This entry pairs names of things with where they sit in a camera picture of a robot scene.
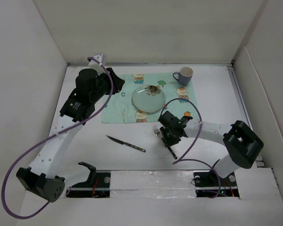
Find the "silver fork black handle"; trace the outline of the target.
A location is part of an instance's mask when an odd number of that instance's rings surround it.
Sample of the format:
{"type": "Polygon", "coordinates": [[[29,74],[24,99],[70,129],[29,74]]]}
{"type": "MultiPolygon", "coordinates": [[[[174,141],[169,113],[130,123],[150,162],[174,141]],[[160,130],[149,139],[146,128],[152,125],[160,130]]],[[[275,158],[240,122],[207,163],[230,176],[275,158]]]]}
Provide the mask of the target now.
{"type": "MultiPolygon", "coordinates": [[[[164,143],[164,139],[163,139],[163,136],[160,132],[160,130],[157,128],[156,125],[153,126],[153,132],[154,134],[156,135],[156,137],[158,137],[163,143],[164,143]]],[[[171,147],[167,147],[167,149],[169,150],[169,152],[172,154],[173,158],[175,160],[178,159],[177,155],[174,153],[174,151],[171,149],[171,147]]]]}

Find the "green cartoon print cloth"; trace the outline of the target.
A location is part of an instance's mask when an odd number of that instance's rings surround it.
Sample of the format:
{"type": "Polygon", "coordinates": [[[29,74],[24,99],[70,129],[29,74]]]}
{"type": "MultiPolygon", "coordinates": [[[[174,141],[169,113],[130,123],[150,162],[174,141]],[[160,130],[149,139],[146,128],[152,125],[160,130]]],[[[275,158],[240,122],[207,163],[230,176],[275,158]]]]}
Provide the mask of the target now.
{"type": "Polygon", "coordinates": [[[125,84],[120,93],[113,95],[102,112],[102,123],[142,123],[158,120],[161,110],[169,111],[178,118],[198,114],[189,102],[197,104],[192,82],[180,85],[172,73],[122,74],[125,84]],[[154,113],[138,110],[132,103],[133,92],[141,86],[154,85],[166,95],[164,106],[154,113]]]}

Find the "green floral plate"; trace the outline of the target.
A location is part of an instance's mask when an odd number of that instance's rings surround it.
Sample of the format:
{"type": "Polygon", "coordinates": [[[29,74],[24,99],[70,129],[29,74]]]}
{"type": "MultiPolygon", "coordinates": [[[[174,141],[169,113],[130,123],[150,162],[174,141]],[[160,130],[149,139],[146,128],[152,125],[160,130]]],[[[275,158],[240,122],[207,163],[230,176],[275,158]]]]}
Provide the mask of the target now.
{"type": "Polygon", "coordinates": [[[141,86],[133,92],[132,103],[142,112],[154,113],[164,106],[166,95],[158,86],[141,86]]]}

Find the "black handled table knife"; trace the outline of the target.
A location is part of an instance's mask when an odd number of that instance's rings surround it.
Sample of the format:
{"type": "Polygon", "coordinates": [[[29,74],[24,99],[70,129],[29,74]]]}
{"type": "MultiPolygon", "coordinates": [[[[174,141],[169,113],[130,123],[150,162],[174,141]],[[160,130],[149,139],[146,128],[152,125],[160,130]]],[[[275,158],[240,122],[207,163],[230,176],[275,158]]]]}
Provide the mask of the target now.
{"type": "Polygon", "coordinates": [[[128,142],[121,141],[121,140],[119,140],[119,139],[116,139],[116,138],[111,137],[111,136],[108,136],[108,135],[106,135],[106,137],[108,137],[108,138],[111,139],[112,141],[114,141],[114,142],[116,142],[116,143],[119,143],[119,144],[121,144],[121,145],[126,145],[126,146],[128,146],[128,147],[133,148],[133,149],[139,150],[139,151],[141,151],[141,152],[143,152],[143,153],[146,152],[145,149],[140,148],[140,147],[135,146],[135,145],[132,145],[132,144],[130,144],[130,143],[128,143],[128,142]]]}

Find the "purple ceramic mug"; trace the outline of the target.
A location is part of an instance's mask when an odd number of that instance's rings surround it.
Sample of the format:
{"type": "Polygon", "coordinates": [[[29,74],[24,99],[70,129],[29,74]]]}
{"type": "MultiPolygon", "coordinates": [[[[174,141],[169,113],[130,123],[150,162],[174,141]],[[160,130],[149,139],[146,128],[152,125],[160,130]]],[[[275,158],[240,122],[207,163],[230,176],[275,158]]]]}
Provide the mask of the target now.
{"type": "Polygon", "coordinates": [[[193,76],[193,70],[190,67],[182,67],[179,72],[173,73],[173,78],[182,86],[187,86],[193,76]]]}

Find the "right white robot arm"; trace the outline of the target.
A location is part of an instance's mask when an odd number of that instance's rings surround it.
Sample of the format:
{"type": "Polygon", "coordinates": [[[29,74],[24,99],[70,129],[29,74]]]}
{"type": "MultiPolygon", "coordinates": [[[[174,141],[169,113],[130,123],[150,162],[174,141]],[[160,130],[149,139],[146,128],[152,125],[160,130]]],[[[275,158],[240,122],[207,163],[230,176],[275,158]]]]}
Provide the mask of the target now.
{"type": "Polygon", "coordinates": [[[214,171],[208,175],[210,183],[220,185],[232,172],[243,168],[250,169],[264,147],[263,141],[243,121],[233,124],[217,124],[201,122],[191,116],[178,119],[169,111],[163,113],[158,122],[161,123],[165,147],[178,144],[182,137],[204,139],[224,145],[228,154],[218,160],[214,171]]]}

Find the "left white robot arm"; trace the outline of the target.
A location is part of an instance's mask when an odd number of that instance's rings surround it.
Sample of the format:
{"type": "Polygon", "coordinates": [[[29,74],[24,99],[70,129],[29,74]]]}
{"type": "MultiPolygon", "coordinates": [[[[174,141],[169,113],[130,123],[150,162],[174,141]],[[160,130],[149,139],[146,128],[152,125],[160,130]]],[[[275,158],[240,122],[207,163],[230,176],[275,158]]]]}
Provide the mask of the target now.
{"type": "Polygon", "coordinates": [[[95,111],[95,104],[104,96],[119,93],[125,83],[112,68],[98,74],[94,69],[82,69],[75,79],[75,88],[60,110],[52,138],[27,168],[19,168],[16,177],[23,187],[55,202],[65,188],[65,179],[56,172],[71,141],[95,111]]]}

